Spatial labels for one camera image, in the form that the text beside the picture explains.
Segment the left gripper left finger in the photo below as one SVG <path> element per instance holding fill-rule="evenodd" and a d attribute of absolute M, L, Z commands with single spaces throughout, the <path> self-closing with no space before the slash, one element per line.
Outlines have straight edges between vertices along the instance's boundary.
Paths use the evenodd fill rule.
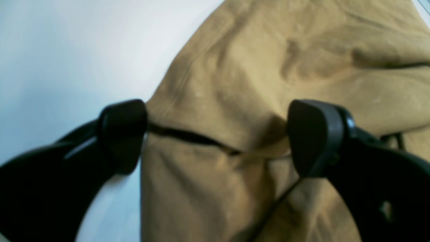
<path fill-rule="evenodd" d="M 98 119 L 0 169 L 1 234 L 11 242 L 73 242 L 103 184 L 136 168 L 145 103 L 109 105 Z"/>

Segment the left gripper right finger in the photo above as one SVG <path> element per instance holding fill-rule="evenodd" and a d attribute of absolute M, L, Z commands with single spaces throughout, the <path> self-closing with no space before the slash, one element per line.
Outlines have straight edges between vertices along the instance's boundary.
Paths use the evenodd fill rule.
<path fill-rule="evenodd" d="M 338 105 L 296 99 L 286 132 L 300 177 L 327 178 L 363 242 L 428 242 L 429 163 L 389 148 Z"/>

